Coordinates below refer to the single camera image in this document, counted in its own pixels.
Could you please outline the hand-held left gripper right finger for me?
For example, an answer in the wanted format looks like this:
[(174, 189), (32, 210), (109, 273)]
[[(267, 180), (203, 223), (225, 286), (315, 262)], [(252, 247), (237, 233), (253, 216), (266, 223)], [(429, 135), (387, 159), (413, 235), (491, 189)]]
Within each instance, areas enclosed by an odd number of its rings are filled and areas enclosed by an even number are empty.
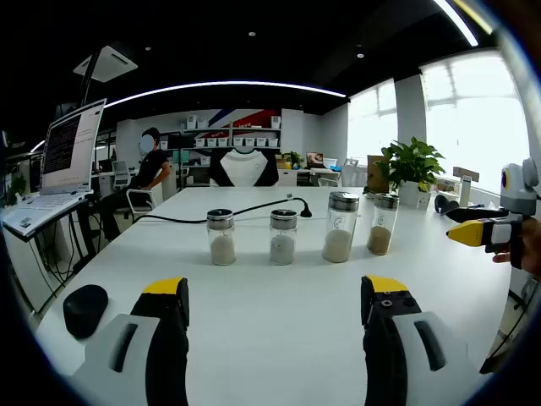
[(462, 405), (477, 389), (467, 343), (395, 279), (361, 281), (367, 405)]

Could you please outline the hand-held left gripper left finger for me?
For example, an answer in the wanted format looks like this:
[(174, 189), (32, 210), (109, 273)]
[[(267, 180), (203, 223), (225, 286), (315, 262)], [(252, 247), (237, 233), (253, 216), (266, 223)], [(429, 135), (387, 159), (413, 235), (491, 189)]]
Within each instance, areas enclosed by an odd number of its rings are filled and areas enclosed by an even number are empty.
[(188, 280), (156, 281), (87, 342), (69, 382), (91, 405), (186, 405), (188, 327)]

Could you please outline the person's right hand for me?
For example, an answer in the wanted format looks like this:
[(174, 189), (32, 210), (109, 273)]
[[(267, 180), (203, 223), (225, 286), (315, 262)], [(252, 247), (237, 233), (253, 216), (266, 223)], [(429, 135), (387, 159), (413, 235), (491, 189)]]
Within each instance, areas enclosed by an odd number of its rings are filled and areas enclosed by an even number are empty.
[(519, 233), (522, 241), (522, 256), (520, 265), (512, 265), (516, 269), (521, 269), (533, 276), (535, 280), (540, 281), (540, 222), (534, 218), (528, 218), (523, 221)]

